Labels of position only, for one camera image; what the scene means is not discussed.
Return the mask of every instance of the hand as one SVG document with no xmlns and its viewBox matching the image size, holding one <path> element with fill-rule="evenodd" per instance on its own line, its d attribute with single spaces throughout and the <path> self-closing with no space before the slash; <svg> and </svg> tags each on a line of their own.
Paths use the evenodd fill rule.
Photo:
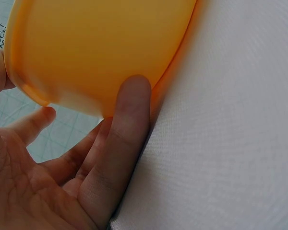
<svg viewBox="0 0 288 230">
<path fill-rule="evenodd" d="M 0 91 L 12 86 L 0 51 Z M 113 119 L 41 164 L 26 146 L 53 121 L 52 108 L 0 128 L 0 229 L 105 229 L 149 129 L 150 94 L 145 78 L 129 78 Z"/>
</svg>

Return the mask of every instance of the orange bowl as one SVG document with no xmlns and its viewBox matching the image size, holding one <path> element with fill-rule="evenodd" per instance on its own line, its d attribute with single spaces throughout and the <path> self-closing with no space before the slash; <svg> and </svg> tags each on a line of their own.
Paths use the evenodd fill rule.
<svg viewBox="0 0 288 230">
<path fill-rule="evenodd" d="M 41 106 L 113 116 L 131 75 L 152 87 L 188 28 L 196 0 L 16 0 L 5 38 L 11 81 Z"/>
</svg>

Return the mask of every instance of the white fabric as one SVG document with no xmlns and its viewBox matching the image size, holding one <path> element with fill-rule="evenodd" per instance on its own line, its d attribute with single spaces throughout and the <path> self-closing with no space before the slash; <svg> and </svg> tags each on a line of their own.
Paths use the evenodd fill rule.
<svg viewBox="0 0 288 230">
<path fill-rule="evenodd" d="M 198 0 L 114 230 L 288 230 L 288 0 Z"/>
</svg>

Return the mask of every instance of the cutting mat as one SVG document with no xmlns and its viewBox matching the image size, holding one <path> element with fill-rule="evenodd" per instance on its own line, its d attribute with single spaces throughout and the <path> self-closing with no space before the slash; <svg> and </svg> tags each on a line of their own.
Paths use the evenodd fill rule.
<svg viewBox="0 0 288 230">
<path fill-rule="evenodd" d="M 14 0 L 0 0 L 0 47 L 3 47 L 5 26 Z M 87 116 L 57 105 L 57 118 L 46 128 L 28 150 L 36 162 L 47 161 L 61 156 L 74 146 L 99 122 L 96 117 Z M 0 93 L 0 127 L 27 115 L 40 106 L 18 89 Z"/>
</svg>

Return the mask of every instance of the human hand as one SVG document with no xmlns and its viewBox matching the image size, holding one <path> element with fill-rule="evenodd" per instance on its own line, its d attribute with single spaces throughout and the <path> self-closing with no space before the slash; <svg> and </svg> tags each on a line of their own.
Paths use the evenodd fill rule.
<svg viewBox="0 0 288 230">
<path fill-rule="evenodd" d="M 0 91 L 12 86 L 0 51 Z M 52 108 L 0 128 L 0 229 L 105 229 L 148 133 L 150 95 L 145 78 L 128 79 L 113 119 L 41 164 L 26 146 L 54 120 Z"/>
</svg>

